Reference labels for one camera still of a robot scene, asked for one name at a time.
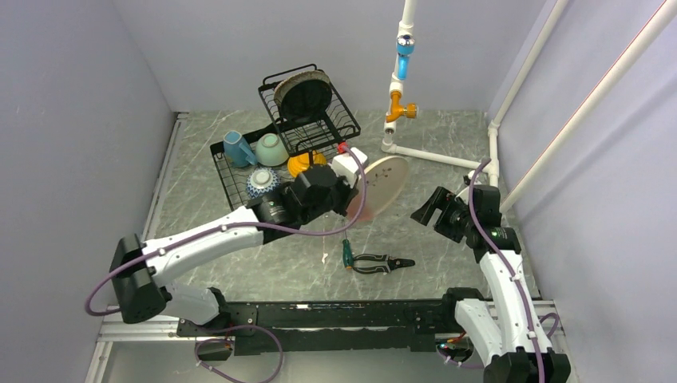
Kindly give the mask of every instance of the blue mug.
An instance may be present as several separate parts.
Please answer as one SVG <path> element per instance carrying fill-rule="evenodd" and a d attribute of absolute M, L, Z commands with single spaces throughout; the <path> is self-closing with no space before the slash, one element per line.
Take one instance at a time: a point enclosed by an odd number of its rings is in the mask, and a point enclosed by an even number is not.
<path fill-rule="evenodd" d="M 224 153 L 232 166 L 244 168 L 248 165 L 256 165 L 256 156 L 251 150 L 242 133 L 231 130 L 224 136 Z"/>

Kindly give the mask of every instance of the yellow bowl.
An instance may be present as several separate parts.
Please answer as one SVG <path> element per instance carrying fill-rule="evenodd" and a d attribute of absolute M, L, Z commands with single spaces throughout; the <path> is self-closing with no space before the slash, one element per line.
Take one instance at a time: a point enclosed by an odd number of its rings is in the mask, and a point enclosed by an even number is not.
<path fill-rule="evenodd" d="M 310 167 L 310 155 L 304 153 L 300 156 L 292 157 L 287 162 L 287 169 L 292 177 L 296 178 L 300 172 L 307 170 Z M 313 164 L 316 165 L 326 165 L 327 158 L 323 156 L 322 153 L 318 153 L 316 150 L 313 151 Z"/>

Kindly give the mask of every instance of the mug handle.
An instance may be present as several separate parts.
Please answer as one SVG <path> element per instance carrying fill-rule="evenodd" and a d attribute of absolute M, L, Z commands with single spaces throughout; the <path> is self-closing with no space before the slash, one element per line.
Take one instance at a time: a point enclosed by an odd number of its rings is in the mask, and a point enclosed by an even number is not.
<path fill-rule="evenodd" d="M 241 140 L 238 146 L 247 156 L 247 162 L 249 164 L 256 165 L 258 161 L 256 160 L 256 155 L 254 155 L 254 152 L 251 151 L 251 147 L 249 146 L 249 144 L 247 144 L 247 142 L 245 142 L 244 140 Z"/>

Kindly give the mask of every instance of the blue valve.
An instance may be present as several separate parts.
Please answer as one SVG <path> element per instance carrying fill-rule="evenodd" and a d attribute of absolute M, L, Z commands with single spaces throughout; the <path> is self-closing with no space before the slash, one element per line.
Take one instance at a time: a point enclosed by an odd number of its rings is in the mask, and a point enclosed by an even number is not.
<path fill-rule="evenodd" d="M 414 52 L 414 37 L 410 34 L 398 36 L 398 78 L 406 79 L 406 70 L 409 66 L 409 55 Z"/>

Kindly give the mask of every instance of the screwdriver handle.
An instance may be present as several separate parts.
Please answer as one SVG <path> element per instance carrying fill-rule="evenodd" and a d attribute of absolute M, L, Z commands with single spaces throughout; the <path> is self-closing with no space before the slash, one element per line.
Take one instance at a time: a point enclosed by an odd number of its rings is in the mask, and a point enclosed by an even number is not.
<path fill-rule="evenodd" d="M 353 251 L 350 248 L 350 241 L 348 239 L 343 240 L 343 266 L 346 269 L 353 268 Z"/>

